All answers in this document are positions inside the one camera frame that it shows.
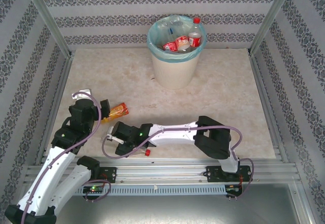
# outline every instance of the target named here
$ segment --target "snack wrapper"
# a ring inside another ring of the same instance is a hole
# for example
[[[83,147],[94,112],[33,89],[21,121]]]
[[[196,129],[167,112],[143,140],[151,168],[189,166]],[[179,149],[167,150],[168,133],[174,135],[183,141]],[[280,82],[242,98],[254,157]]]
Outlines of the snack wrapper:
[[[102,122],[108,122],[125,115],[128,115],[128,109],[125,103],[121,103],[118,106],[113,107],[111,109],[110,116],[104,118]]]

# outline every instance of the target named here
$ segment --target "light blue trash bag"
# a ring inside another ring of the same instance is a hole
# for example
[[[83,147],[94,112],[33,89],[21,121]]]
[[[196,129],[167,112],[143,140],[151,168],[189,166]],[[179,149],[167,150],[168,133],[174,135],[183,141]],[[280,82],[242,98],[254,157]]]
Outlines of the light blue trash bag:
[[[156,45],[160,45],[160,39],[159,39],[159,28],[158,23],[159,22],[170,22],[171,19],[175,19],[175,17],[178,17],[180,21],[183,23],[183,29],[185,31],[184,35],[188,34],[188,31],[193,26],[193,19],[185,16],[176,16],[171,15],[165,18],[162,18],[161,20],[155,22],[153,26],[149,29],[148,35],[147,35],[147,45],[151,53],[159,60],[170,62],[170,63],[178,63],[178,62],[185,62],[188,60],[191,60],[198,56],[200,52],[203,50],[205,45],[207,44],[207,34],[200,23],[200,30],[202,33],[201,37],[201,44],[200,46],[195,49],[192,52],[181,54],[181,53],[167,53],[162,51],[161,49],[158,49]]]

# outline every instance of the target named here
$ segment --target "trash can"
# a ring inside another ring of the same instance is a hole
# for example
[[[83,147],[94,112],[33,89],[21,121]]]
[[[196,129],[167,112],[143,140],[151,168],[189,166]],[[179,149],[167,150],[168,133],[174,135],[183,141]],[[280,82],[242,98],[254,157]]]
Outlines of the trash can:
[[[190,30],[193,20],[189,17],[179,16],[183,22],[183,29]],[[156,47],[159,44],[159,31],[157,22],[150,28],[147,36],[147,45],[152,54],[152,63],[157,82],[169,89],[180,89],[186,87],[194,75],[200,53],[207,43],[207,35],[200,24],[202,33],[201,44],[196,50],[181,53],[166,53]]]

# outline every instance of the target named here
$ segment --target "beige floor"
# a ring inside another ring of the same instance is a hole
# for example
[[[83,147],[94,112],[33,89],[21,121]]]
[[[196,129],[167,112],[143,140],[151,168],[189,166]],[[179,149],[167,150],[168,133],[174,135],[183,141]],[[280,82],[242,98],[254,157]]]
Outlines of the beige floor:
[[[194,78],[184,89],[165,89],[152,78],[148,49],[78,49],[51,139],[70,115],[71,94],[90,88],[98,101],[108,99],[111,107],[125,102],[129,115],[103,124],[79,156],[104,156],[102,138],[118,120],[135,126],[184,124],[206,115],[243,133],[243,142],[236,149],[238,157],[275,158],[246,49],[205,49]],[[235,132],[232,139],[232,144],[238,139]],[[114,155],[116,145],[108,141],[106,151]],[[151,148],[150,157],[207,158],[191,145]]]

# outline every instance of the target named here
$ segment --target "red bottle cap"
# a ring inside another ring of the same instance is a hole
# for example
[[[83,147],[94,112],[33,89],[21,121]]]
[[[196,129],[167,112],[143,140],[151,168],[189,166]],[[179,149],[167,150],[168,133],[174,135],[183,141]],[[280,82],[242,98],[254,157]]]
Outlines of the red bottle cap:
[[[193,19],[193,23],[200,23],[200,18],[199,17],[195,17],[194,19]]]
[[[145,153],[145,156],[149,156],[150,155],[150,152],[151,152],[151,150],[150,149],[147,149],[146,150],[146,153]]]

